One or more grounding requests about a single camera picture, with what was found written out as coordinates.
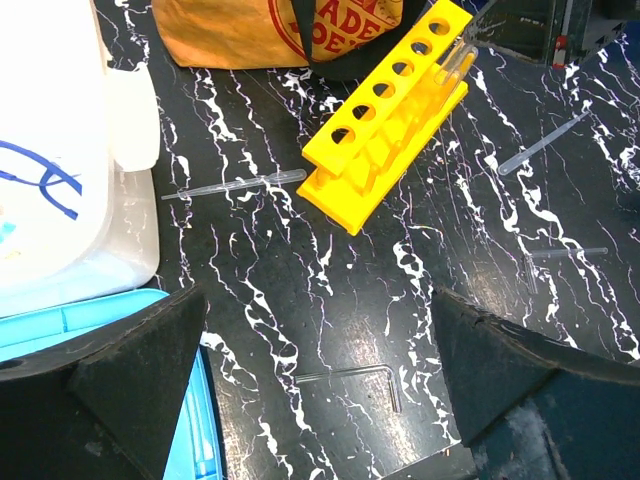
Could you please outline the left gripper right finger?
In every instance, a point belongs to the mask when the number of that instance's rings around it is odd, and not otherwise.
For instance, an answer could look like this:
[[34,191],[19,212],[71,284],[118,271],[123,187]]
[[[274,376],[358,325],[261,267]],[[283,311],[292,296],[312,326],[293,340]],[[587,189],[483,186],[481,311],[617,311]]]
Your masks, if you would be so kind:
[[479,478],[638,478],[637,366],[566,346],[446,288],[431,314]]

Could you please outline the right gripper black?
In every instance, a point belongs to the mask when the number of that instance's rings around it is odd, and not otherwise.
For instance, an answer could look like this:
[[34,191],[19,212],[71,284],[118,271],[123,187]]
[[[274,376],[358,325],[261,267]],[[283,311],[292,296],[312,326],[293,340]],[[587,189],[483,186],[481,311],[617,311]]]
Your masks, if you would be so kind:
[[[578,64],[616,40],[639,21],[636,0],[566,1],[560,32],[553,38],[552,66]],[[488,1],[465,27],[468,44],[490,48],[531,63],[547,56],[553,1]]]

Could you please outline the short clear test tube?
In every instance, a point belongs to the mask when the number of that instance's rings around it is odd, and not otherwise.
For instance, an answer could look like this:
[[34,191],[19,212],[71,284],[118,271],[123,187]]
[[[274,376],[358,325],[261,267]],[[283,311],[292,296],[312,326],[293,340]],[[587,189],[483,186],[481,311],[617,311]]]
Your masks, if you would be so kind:
[[451,82],[458,84],[464,79],[477,56],[478,49],[474,45],[463,39],[458,40],[435,74],[435,83],[439,86],[445,86]]

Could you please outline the yellow test tube rack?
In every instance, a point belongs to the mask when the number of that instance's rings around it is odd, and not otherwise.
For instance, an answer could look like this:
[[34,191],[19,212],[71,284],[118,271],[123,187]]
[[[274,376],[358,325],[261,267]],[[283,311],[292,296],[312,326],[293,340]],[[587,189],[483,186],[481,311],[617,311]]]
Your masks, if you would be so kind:
[[303,147],[315,169],[298,194],[357,235],[452,110],[463,79],[434,76],[471,14],[436,2]]

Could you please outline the blue safety glasses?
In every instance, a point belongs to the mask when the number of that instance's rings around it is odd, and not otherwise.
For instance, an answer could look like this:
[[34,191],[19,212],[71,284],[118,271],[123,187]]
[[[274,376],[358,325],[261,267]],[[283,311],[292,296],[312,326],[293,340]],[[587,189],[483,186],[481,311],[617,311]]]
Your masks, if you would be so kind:
[[58,184],[66,184],[70,186],[78,195],[83,195],[83,187],[82,184],[76,179],[76,175],[71,175],[67,173],[64,169],[62,169],[55,162],[48,160],[42,155],[26,149],[22,146],[13,144],[11,142],[1,141],[1,149],[13,152],[22,157],[29,159],[30,161],[38,164],[39,166],[44,168],[44,172],[39,180],[31,181],[26,179],[24,176],[17,175],[15,173],[11,173],[8,171],[1,171],[1,179],[14,182],[20,185],[26,185],[31,187],[36,187],[41,196],[53,207],[61,211],[65,216],[70,218],[71,220],[76,220],[78,218],[78,213],[57,201],[50,193],[49,188]]

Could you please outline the clear pipette tube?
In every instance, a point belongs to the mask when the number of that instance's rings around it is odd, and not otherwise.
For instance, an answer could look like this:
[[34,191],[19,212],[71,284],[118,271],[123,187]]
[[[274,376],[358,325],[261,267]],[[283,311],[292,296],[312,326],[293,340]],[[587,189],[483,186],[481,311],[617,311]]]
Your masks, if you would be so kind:
[[574,126],[576,126],[580,121],[582,121],[588,114],[589,114],[588,110],[582,112],[580,115],[562,124],[561,126],[556,128],[554,131],[550,132],[548,135],[544,136],[543,138],[538,140],[536,143],[532,144],[530,147],[528,147],[524,151],[521,151],[516,155],[514,155],[513,157],[511,157],[510,159],[506,160],[505,162],[503,162],[498,166],[497,173],[501,176],[510,174],[511,172],[519,168],[521,165],[523,165],[527,160],[529,160],[537,152],[543,150],[547,145],[553,143],[555,140],[557,140],[558,138],[560,138],[561,136],[569,132]]

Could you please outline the brown paper bag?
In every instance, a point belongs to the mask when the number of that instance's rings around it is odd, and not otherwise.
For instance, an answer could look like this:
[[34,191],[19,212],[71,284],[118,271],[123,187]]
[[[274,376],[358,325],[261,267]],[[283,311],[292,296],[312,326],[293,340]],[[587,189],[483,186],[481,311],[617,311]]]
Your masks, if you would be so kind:
[[207,1],[151,4],[181,67],[308,67],[328,80],[362,79],[425,12],[425,1]]

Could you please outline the white plastic tub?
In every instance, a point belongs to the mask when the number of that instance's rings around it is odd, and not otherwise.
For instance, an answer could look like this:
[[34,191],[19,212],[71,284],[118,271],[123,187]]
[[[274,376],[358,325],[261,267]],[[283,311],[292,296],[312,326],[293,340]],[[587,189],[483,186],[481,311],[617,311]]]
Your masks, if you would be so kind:
[[[1,313],[11,316],[144,285],[159,265],[152,170],[160,119],[145,63],[110,64],[90,1],[1,5],[1,141],[55,162],[82,184],[49,193],[1,179]],[[1,149],[1,171],[44,168]]]

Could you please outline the bent glass tube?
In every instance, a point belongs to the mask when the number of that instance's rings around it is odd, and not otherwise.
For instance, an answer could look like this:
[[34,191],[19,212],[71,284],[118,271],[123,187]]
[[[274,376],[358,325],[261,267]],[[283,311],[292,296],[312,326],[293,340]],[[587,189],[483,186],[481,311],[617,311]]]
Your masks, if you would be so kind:
[[306,384],[334,378],[347,378],[361,375],[384,373],[386,375],[392,410],[400,414],[403,411],[400,399],[400,388],[394,370],[387,364],[374,364],[361,367],[333,369],[319,373],[299,374],[293,377],[296,384]]

